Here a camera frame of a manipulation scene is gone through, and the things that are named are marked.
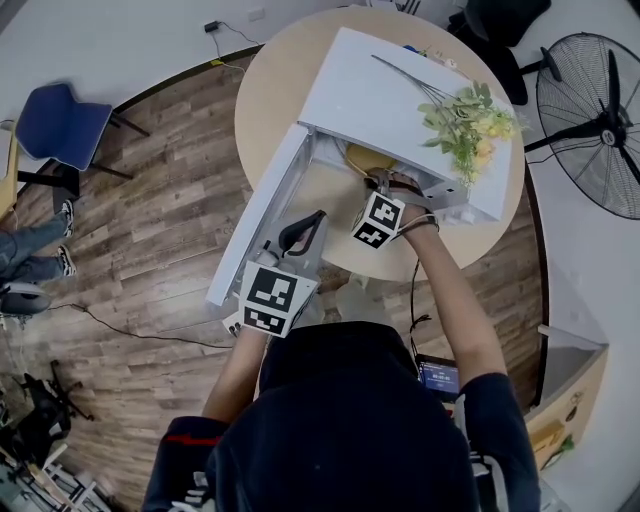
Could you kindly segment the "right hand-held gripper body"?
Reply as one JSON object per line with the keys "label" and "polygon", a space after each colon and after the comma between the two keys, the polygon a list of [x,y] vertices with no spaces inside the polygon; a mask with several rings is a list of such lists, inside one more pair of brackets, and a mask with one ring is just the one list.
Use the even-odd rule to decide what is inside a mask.
{"label": "right hand-held gripper body", "polygon": [[[351,237],[370,248],[380,249],[396,238],[416,227],[433,225],[438,227],[438,219],[430,210],[429,201],[423,196],[411,193],[367,194],[364,207],[356,216]],[[423,210],[414,220],[404,222],[404,211],[408,205]]]}

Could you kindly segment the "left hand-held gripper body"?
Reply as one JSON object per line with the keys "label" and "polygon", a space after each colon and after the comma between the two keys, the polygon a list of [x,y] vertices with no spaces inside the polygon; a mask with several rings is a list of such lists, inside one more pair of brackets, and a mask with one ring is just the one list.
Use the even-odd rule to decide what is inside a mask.
{"label": "left hand-held gripper body", "polygon": [[266,241],[244,268],[239,300],[242,325],[284,338],[293,329],[322,323],[320,262],[283,255],[277,243]]}

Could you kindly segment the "yellow bowl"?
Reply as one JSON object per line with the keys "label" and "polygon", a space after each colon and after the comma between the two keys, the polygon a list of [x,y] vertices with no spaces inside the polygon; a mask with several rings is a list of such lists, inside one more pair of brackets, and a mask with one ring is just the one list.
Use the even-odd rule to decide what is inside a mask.
{"label": "yellow bowl", "polygon": [[392,169],[397,160],[364,146],[349,143],[345,152],[345,162],[352,170],[367,176],[373,169]]}

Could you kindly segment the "white microwave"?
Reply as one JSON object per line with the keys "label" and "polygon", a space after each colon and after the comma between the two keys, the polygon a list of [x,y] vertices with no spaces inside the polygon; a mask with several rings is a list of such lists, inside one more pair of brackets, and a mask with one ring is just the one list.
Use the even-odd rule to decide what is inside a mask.
{"label": "white microwave", "polygon": [[465,78],[391,42],[341,28],[320,51],[300,62],[275,58],[292,38],[279,35],[247,70],[235,110],[236,143],[253,193],[220,261],[206,296],[216,319],[238,308],[245,260],[263,245],[268,230],[297,216],[323,211],[323,261],[386,281],[410,279],[409,246],[393,241],[369,248],[350,233],[364,200],[364,185],[345,163],[350,143],[398,161],[417,176],[457,264],[467,267],[505,233],[520,201],[524,179],[520,141],[498,142],[490,167],[470,188],[452,158],[425,142],[419,105],[424,81],[447,93]]}

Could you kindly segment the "person's right forearm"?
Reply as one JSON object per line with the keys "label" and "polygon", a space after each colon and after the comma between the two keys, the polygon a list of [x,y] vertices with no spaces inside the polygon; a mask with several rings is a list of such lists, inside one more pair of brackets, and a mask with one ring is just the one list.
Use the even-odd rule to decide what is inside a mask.
{"label": "person's right forearm", "polygon": [[486,374],[507,373],[496,331],[468,281],[441,240],[438,228],[426,224],[426,211],[407,205],[403,237],[415,251],[430,283],[444,335],[464,386]]}

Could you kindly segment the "person's left forearm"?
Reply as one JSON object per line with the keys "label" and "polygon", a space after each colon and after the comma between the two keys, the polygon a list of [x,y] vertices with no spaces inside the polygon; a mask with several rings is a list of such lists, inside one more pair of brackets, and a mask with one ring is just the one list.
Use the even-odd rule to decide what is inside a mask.
{"label": "person's left forearm", "polygon": [[266,333],[243,328],[205,403],[202,416],[234,422],[252,403],[267,343]]}

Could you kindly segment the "person's light legs and shoes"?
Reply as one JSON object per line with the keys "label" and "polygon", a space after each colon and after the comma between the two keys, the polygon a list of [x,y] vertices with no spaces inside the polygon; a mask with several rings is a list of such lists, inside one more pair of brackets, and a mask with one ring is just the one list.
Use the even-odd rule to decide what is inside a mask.
{"label": "person's light legs and shoes", "polygon": [[352,273],[346,284],[336,293],[336,308],[343,322],[372,321],[371,297],[367,294],[369,278]]}

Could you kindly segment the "yellow artificial flower bouquet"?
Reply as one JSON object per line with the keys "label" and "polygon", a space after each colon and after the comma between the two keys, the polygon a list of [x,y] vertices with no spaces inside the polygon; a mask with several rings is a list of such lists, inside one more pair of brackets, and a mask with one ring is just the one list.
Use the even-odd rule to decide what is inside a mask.
{"label": "yellow artificial flower bouquet", "polygon": [[452,168],[461,185],[469,188],[493,161],[496,140],[510,141],[525,129],[524,119],[501,108],[486,83],[474,81],[455,94],[430,85],[377,56],[377,61],[409,80],[428,101],[418,106],[422,124],[437,135],[423,145],[438,147],[453,158]]}

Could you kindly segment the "person's dark navy shirt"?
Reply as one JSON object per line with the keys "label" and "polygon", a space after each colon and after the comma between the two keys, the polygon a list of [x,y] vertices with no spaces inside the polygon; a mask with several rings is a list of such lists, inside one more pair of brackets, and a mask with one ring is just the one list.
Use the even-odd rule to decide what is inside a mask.
{"label": "person's dark navy shirt", "polygon": [[293,330],[237,418],[170,423],[141,512],[480,512],[499,497],[539,512],[509,378],[476,377],[460,398],[455,422],[391,327]]}

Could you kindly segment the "black phone with lit screen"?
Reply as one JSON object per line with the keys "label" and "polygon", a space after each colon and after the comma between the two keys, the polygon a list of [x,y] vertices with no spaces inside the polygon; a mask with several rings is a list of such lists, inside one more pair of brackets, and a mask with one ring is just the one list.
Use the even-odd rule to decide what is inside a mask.
{"label": "black phone with lit screen", "polygon": [[459,394],[459,372],[451,359],[417,354],[415,363],[420,382],[441,402],[453,404]]}

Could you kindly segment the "black office chair with jacket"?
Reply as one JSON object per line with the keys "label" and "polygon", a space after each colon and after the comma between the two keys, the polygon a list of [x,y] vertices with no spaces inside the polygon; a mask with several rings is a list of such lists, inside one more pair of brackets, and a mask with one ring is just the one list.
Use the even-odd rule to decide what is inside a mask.
{"label": "black office chair with jacket", "polygon": [[561,73],[550,52],[541,48],[539,61],[520,67],[511,49],[551,7],[551,0],[467,0],[449,17],[447,31],[462,41],[489,67],[514,105],[528,103],[523,77],[545,69],[557,82]]}

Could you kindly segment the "black standing fan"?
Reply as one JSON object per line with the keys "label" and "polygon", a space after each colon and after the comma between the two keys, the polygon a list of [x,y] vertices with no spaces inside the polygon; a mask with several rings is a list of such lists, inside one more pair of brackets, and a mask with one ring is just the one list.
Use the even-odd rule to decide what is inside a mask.
{"label": "black standing fan", "polygon": [[535,71],[536,105],[547,146],[574,185],[621,218],[640,220],[640,57],[609,37],[567,35]]}

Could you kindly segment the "white floor fan heater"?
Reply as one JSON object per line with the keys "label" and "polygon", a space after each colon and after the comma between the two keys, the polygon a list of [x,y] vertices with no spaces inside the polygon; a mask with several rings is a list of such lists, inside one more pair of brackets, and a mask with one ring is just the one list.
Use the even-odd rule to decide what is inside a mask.
{"label": "white floor fan heater", "polygon": [[21,282],[0,285],[0,314],[33,316],[46,311],[52,298],[39,286]]}

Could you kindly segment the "blue chair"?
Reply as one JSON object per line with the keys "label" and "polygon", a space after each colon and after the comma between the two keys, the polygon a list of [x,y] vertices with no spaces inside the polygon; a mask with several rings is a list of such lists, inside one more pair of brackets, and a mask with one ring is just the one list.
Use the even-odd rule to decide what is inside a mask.
{"label": "blue chair", "polygon": [[79,174],[89,169],[130,180],[128,174],[94,162],[109,125],[126,126],[148,137],[149,132],[116,113],[109,104],[78,100],[70,84],[60,82],[34,89],[15,124],[14,134],[22,151],[33,160],[53,160],[59,174],[19,171],[17,181],[58,189],[65,199],[80,196]]}

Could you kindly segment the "wooden white cabinet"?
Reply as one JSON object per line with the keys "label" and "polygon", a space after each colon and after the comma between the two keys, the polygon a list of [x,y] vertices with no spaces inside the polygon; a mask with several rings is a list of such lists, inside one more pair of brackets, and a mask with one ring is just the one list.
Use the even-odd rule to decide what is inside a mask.
{"label": "wooden white cabinet", "polygon": [[525,415],[537,469],[551,467],[581,441],[601,388],[609,346],[546,325],[535,403]]}

